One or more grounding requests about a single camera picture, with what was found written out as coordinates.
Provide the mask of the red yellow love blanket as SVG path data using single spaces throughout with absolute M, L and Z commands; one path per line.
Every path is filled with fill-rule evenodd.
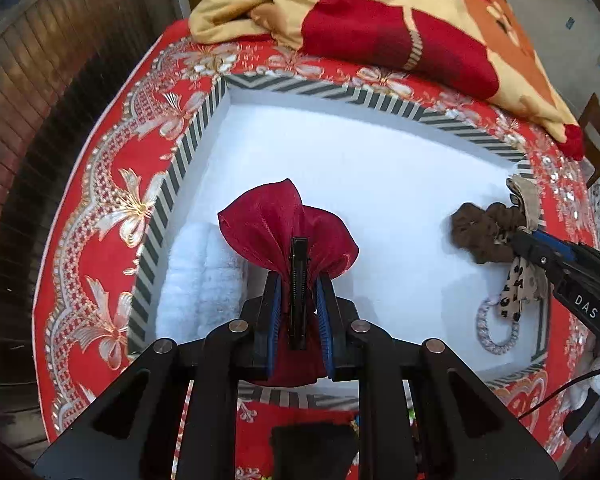
M 507 0 L 201 0 L 188 26 L 200 44 L 268 35 L 306 54 L 419 73 L 584 156 L 583 131 Z

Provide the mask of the striped tray with white lining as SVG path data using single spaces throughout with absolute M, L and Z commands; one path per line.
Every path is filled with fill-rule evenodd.
M 399 339 L 441 338 L 491 388 L 544 385 L 550 305 L 535 301 L 518 324 L 499 318 L 486 302 L 506 266 L 475 263 L 450 237 L 452 213 L 506 203 L 513 174 L 532 178 L 524 153 L 450 114 L 328 81 L 224 76 L 176 144 L 155 198 L 138 251 L 130 355 L 155 339 L 184 224 L 215 223 L 242 193 L 288 179 L 358 244 L 334 287 L 362 318 Z

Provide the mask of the red floral bed cover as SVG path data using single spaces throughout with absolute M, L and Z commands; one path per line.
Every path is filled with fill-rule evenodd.
M 597 243 L 579 165 L 531 122 L 400 70 L 300 53 L 262 38 L 198 44 L 176 23 L 87 139 L 48 242 L 34 344 L 52 444 L 36 472 L 49 479 L 269 479 L 272 432 L 358 416 L 356 478 L 556 477 L 553 458 L 567 438 L 560 405 L 545 393 L 572 376 L 588 328 L 554 295 L 543 299 L 550 305 L 544 385 L 491 388 L 441 338 L 399 339 L 359 313 L 351 324 L 362 344 L 358 380 L 326 375 L 300 387 L 243 380 L 240 349 L 249 325 L 242 307 L 204 339 L 179 344 L 155 336 L 130 355 L 138 251 L 155 198 L 176 144 L 215 81 L 230 75 L 328 81 L 450 114 L 528 157 L 527 180 L 541 200 L 533 231 Z M 291 350 L 306 348 L 306 323 L 317 322 L 308 247 L 305 237 L 291 241 Z M 270 272 L 246 263 L 242 306 L 262 294 Z

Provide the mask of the wooden chair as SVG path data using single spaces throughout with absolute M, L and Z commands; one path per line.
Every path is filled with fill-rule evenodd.
M 584 132 L 585 159 L 588 162 L 586 187 L 590 188 L 600 178 L 600 100 L 596 93 L 588 99 L 579 124 Z

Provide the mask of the white fluffy headband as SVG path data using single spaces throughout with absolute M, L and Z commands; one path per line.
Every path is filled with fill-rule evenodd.
M 247 263 L 207 222 L 189 222 L 174 238 L 157 306 L 156 336 L 186 344 L 237 318 Z

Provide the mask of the red velvet bow hair clip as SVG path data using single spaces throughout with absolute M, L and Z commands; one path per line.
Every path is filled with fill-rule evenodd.
M 234 252 L 255 266 L 276 272 L 282 281 L 275 366 L 268 384 L 300 387 L 325 377 L 316 321 L 306 323 L 306 348 L 289 348 L 291 241 L 305 237 L 309 242 L 308 291 L 312 292 L 321 274 L 332 280 L 338 278 L 358 258 L 358 245 L 346 225 L 336 214 L 303 205 L 297 188 L 288 179 L 245 192 L 218 213 L 218 220 Z

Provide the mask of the brown scrunchie with leopard ribbon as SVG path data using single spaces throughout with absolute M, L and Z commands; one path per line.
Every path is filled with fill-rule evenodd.
M 500 299 L 498 313 L 509 321 L 519 321 L 524 307 L 545 298 L 547 279 L 540 268 L 523 256 L 514 254 L 514 235 L 530 233 L 540 226 L 540 196 L 531 181 L 513 174 L 506 180 L 512 203 L 493 203 L 482 209 L 464 203 L 451 216 L 451 240 L 467 250 L 475 263 L 507 263 L 509 270 Z

